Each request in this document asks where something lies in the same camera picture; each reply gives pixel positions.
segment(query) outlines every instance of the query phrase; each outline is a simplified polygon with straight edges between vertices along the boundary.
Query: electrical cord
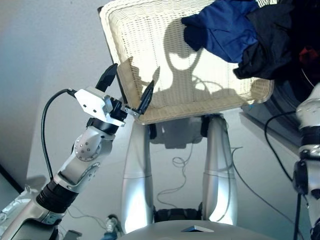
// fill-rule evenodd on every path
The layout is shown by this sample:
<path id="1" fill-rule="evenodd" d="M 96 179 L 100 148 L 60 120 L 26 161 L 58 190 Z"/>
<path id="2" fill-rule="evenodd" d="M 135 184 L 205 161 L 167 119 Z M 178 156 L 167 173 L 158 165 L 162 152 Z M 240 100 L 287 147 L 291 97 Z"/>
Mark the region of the electrical cord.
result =
<path id="1" fill-rule="evenodd" d="M 103 230 L 107 230 L 107 228 L 104 226 L 105 222 L 99 218 L 99 217 L 96 217 L 96 216 L 92 216 L 92 215 L 88 215 L 88 214 L 85 214 L 83 213 L 78 207 L 74 206 L 74 205 L 71 205 L 71 207 L 74 207 L 76 210 L 79 211 L 79 213 L 81 214 L 81 216 L 74 216 L 71 214 L 70 210 L 67 209 L 67 212 L 69 213 L 70 217 L 72 217 L 73 219 L 82 219 L 82 218 L 90 218 L 90 219 L 93 219 L 97 222 L 97 224 L 103 229 Z"/>
<path id="2" fill-rule="evenodd" d="M 295 223 L 294 223 L 293 240 L 297 240 L 298 239 L 300 208 L 301 208 L 301 194 L 299 193 L 298 196 L 297 196 L 297 199 L 296 199 L 296 210 L 295 210 Z"/>
<path id="3" fill-rule="evenodd" d="M 281 114 L 278 114 L 278 115 L 275 115 L 273 117 L 271 117 L 265 124 L 264 126 L 264 137 L 265 137 L 265 140 L 267 141 L 269 147 L 271 148 L 271 150 L 273 151 L 278 163 L 280 164 L 284 174 L 286 175 L 286 177 L 290 180 L 290 182 L 293 181 L 293 178 L 288 174 L 287 170 L 285 169 L 284 165 L 282 164 L 278 154 L 276 153 L 275 149 L 272 147 L 269 139 L 268 139 L 268 135 L 267 135 L 267 129 L 268 129 L 268 124 L 273 120 L 273 119 L 276 119 L 278 117 L 281 117 L 281 116 L 285 116 L 285 115 L 290 115 L 290 114 L 294 114 L 296 111 L 289 111 L 289 112 L 284 112 L 284 113 L 281 113 Z M 301 210 L 301 195 L 298 194 L 297 195 L 297 206 L 296 206 L 296 212 L 295 212 L 295 222 L 294 222 L 294 234 L 293 234 L 293 239 L 296 240 L 297 237 L 298 237 L 298 234 L 301 234 L 299 233 L 300 230 L 299 230 L 299 220 L 300 220 L 300 210 Z"/>
<path id="4" fill-rule="evenodd" d="M 180 189 L 182 189 L 185 185 L 186 185 L 186 182 L 187 182 L 187 176 L 186 176 L 186 166 L 191 158 L 191 155 L 192 155 L 192 152 L 193 152 L 193 148 L 194 148 L 194 143 L 197 141 L 198 138 L 194 139 L 192 141 L 192 144 L 191 144 L 191 149 L 190 149 L 190 154 L 189 156 L 187 157 L 186 160 L 184 160 L 182 157 L 179 157 L 179 156 L 175 156 L 174 158 L 172 158 L 172 164 L 176 167 L 176 168 L 182 168 L 181 169 L 181 172 L 182 172 L 182 176 L 183 176 L 183 183 L 178 186 L 178 187 L 175 187 L 175 188 L 169 188 L 169 189 L 165 189 L 165 190 L 162 190 L 160 191 L 157 195 L 156 195 L 156 199 L 158 200 L 159 203 L 162 203 L 162 204 L 165 204 L 165 205 L 168 205 L 168 206 L 171 206 L 175 209 L 177 209 L 178 207 L 172 203 L 169 203 L 169 202 L 165 202 L 165 201 L 162 201 L 160 200 L 160 196 L 161 195 L 166 195 L 166 194 L 173 194 L 173 193 L 176 193 L 177 191 L 179 191 Z"/>
<path id="5" fill-rule="evenodd" d="M 234 153 L 236 150 L 238 149 L 241 149 L 243 147 L 237 147 L 237 148 L 234 148 L 234 150 L 232 151 L 232 164 L 233 164 L 233 168 L 236 172 L 236 174 L 238 175 L 239 179 L 242 181 L 242 183 L 250 190 L 250 192 L 252 192 L 256 197 L 258 197 L 261 201 L 263 201 L 265 204 L 267 204 L 270 208 L 272 208 L 274 211 L 276 211 L 278 214 L 280 214 L 282 217 L 284 217 L 286 220 L 288 220 L 292 225 L 296 225 L 287 215 L 285 215 L 284 213 L 282 213 L 280 210 L 278 210 L 276 207 L 274 207 L 273 205 L 271 205 L 269 202 L 267 202 L 262 196 L 260 196 L 258 193 L 256 193 L 248 184 L 247 182 L 243 179 L 243 177 L 240 175 L 236 165 L 235 165 L 235 162 L 234 162 Z M 304 239 L 304 236 L 302 235 L 300 229 L 299 229 L 299 226 L 298 226 L 298 231 L 297 233 L 299 234 L 300 238 L 302 240 L 305 240 Z"/>
<path id="6" fill-rule="evenodd" d="M 73 90 L 71 88 L 62 89 L 62 90 L 58 91 L 56 94 L 54 94 L 48 100 L 48 102 L 45 104 L 43 112 L 42 112 L 42 118 L 41 118 L 41 144 L 42 144 L 42 150 L 43 150 L 44 159 L 45 159 L 46 167 L 48 169 L 50 180 L 52 180 L 54 178 L 54 175 L 53 175 L 53 172 L 52 172 L 51 163 L 50 163 L 49 156 L 48 156 L 48 151 L 47 151 L 46 139 L 45 139 L 45 124 L 46 124 L 47 111 L 48 111 L 48 108 L 49 108 L 50 104 L 57 97 L 59 97 L 61 94 L 68 93 L 70 96 L 75 97 L 75 93 L 76 92 L 77 91 L 75 91 L 75 90 Z"/>
<path id="7" fill-rule="evenodd" d="M 267 134 L 267 130 L 268 130 L 268 125 L 269 123 L 278 118 L 278 117 L 281 117 L 281 116 L 285 116 L 285 115 L 290 115 L 290 114 L 294 114 L 296 111 L 289 111 L 289 112 L 285 112 L 285 113 L 281 113 L 281 114 L 278 114 L 278 115 L 275 115 L 273 117 L 271 117 L 268 121 L 266 121 L 265 125 L 264 125 L 264 137 L 265 137 L 265 140 L 266 142 L 268 143 L 270 149 L 272 150 L 275 158 L 277 159 L 278 163 L 280 164 L 280 167 L 282 168 L 282 171 L 284 172 L 284 174 L 286 175 L 286 177 L 290 180 L 290 182 L 293 181 L 292 177 L 289 175 L 289 173 L 287 172 L 287 170 L 285 169 L 283 163 L 281 162 L 277 152 L 275 151 L 275 149 L 272 147 L 270 141 L 269 141 L 269 138 L 268 138 L 268 134 Z"/>

